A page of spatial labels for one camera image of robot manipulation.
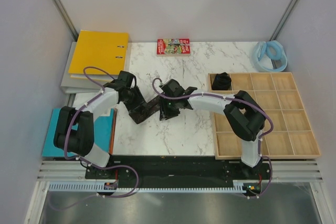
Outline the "brown floral patterned tie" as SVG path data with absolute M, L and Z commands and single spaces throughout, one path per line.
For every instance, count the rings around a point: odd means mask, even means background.
M 136 124 L 140 124 L 160 110 L 160 97 L 156 96 L 149 102 L 143 103 L 133 111 L 129 112 L 129 116 Z

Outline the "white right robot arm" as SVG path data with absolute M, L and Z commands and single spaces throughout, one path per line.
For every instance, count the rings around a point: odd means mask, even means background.
M 220 95 L 196 87 L 184 89 L 174 79 L 160 83 L 159 87 L 162 90 L 159 96 L 163 118 L 177 116 L 180 109 L 205 110 L 226 116 L 242 143 L 241 174 L 251 179 L 259 173 L 261 154 L 258 139 L 263 132 L 266 116 L 247 92 Z

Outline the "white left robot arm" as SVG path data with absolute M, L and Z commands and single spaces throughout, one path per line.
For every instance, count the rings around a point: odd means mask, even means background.
M 99 92 L 82 106 L 60 109 L 54 146 L 64 151 L 65 159 L 81 159 L 97 166 L 97 173 L 103 178 L 111 178 L 115 165 L 109 162 L 110 154 L 94 142 L 94 122 L 103 112 L 119 103 L 124 104 L 137 124 L 147 114 L 148 106 L 137 86 L 136 76 L 127 71 L 120 71 L 116 79 L 102 85 Z

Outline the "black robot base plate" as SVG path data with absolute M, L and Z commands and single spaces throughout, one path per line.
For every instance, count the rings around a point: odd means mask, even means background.
M 116 179 L 124 187 L 230 187 L 235 180 L 267 181 L 268 163 L 248 168 L 241 161 L 213 156 L 113 155 L 108 167 L 89 167 L 86 179 Z

